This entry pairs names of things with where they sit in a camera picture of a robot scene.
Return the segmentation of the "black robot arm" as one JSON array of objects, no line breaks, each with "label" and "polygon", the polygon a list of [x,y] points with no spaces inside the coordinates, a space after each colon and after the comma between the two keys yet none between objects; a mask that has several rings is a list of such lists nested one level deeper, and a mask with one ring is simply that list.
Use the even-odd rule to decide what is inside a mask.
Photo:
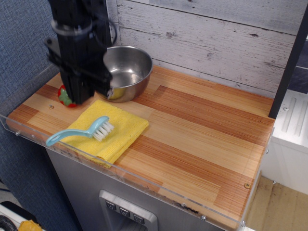
[{"label": "black robot arm", "polygon": [[83,104],[97,91],[108,95],[111,73],[103,62],[107,49],[114,45],[104,0],[51,0],[51,26],[57,38],[45,45],[49,60],[60,69],[68,97]]}]

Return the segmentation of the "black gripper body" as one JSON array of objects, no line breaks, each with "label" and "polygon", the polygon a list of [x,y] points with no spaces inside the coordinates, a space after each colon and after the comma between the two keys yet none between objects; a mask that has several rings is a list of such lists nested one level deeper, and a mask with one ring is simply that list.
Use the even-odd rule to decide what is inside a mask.
[{"label": "black gripper body", "polygon": [[51,26],[57,34],[57,39],[45,40],[51,62],[67,72],[84,74],[92,81],[111,82],[103,57],[113,45],[110,34],[113,23],[88,23],[84,27],[51,23]]}]

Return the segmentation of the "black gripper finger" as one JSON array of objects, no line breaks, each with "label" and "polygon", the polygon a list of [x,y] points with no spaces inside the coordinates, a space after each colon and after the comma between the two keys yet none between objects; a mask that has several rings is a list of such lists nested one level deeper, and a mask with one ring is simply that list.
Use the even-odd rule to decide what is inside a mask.
[{"label": "black gripper finger", "polygon": [[113,96],[114,90],[111,87],[111,79],[95,79],[92,81],[94,89],[102,94],[105,98],[110,99]]},{"label": "black gripper finger", "polygon": [[94,88],[84,74],[60,70],[62,82],[68,97],[76,104],[83,104],[94,96]]}]

